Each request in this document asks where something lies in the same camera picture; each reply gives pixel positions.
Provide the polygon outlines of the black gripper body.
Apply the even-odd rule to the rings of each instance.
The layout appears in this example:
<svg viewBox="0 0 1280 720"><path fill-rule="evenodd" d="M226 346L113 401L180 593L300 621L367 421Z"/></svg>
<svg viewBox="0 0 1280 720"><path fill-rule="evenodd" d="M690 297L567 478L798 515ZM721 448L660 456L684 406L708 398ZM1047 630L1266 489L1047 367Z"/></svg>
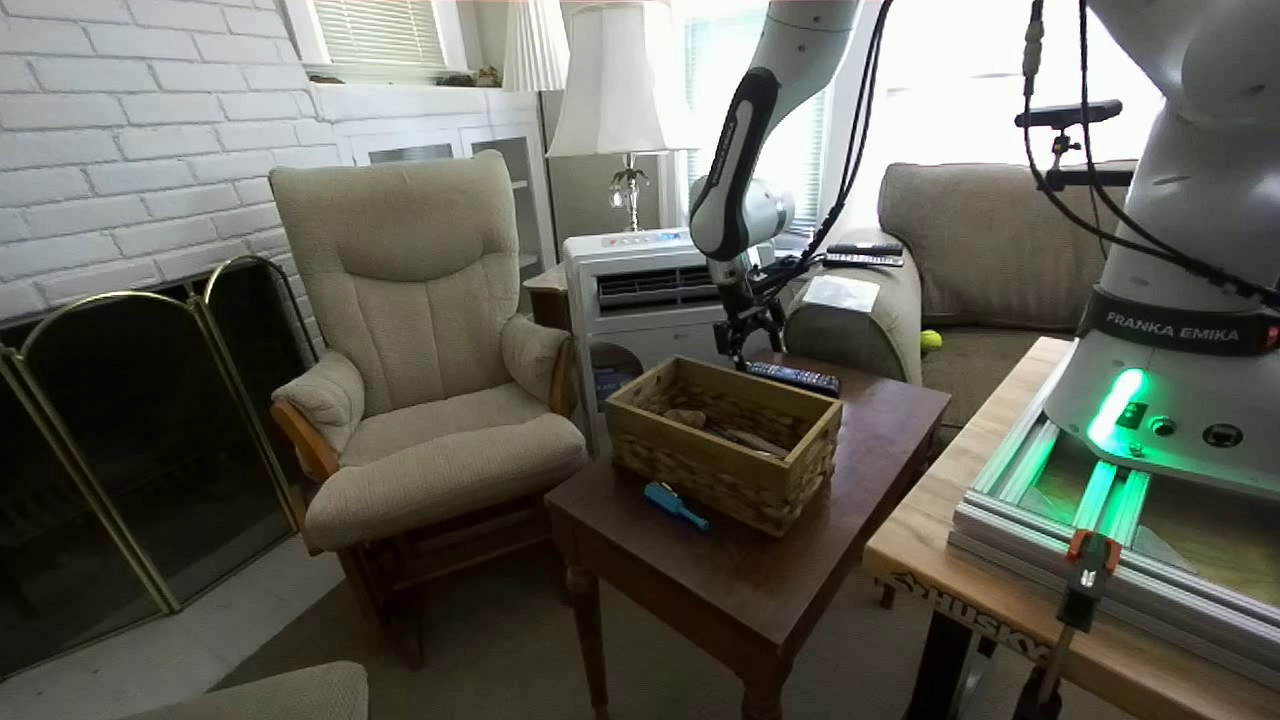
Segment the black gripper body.
<svg viewBox="0 0 1280 720"><path fill-rule="evenodd" d="M749 261L715 261L712 284L722 303L722 320L715 323L715 347L728 361L742 355L753 338L765 338L771 352L785 347L785 308L775 299L775 279Z"/></svg>

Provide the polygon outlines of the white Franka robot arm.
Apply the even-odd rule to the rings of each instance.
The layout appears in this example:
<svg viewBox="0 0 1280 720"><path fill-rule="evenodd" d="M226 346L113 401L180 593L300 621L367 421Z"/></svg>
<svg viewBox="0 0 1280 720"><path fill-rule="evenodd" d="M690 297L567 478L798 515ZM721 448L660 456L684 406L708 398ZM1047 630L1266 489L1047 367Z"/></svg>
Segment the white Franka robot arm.
<svg viewBox="0 0 1280 720"><path fill-rule="evenodd" d="M742 197L771 128L814 96L853 42L861 0L771 0L757 56L739 76L708 177L690 197L690 241L728 312L728 352L768 329L768 299L807 261L757 271ZM1162 96L1113 246L1088 297L1083 329L1045 417L1103 466L1167 480L1274 496L1280 480L1280 0L1074 0L1083 27L1074 110L1030 110L1045 0L1028 0L1017 126L1103 116L1088 101L1088 17Z"/></svg>

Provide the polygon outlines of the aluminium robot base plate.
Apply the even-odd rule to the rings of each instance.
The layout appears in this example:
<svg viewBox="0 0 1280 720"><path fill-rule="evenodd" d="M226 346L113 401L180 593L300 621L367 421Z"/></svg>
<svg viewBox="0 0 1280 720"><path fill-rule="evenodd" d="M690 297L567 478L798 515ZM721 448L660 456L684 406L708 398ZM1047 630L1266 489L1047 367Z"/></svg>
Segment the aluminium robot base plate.
<svg viewBox="0 0 1280 720"><path fill-rule="evenodd" d="M946 543L1063 596L1093 467L1095 456L1045 411L1022 417L959 496ZM1280 504L1150 478L1095 616L1273 685Z"/></svg>

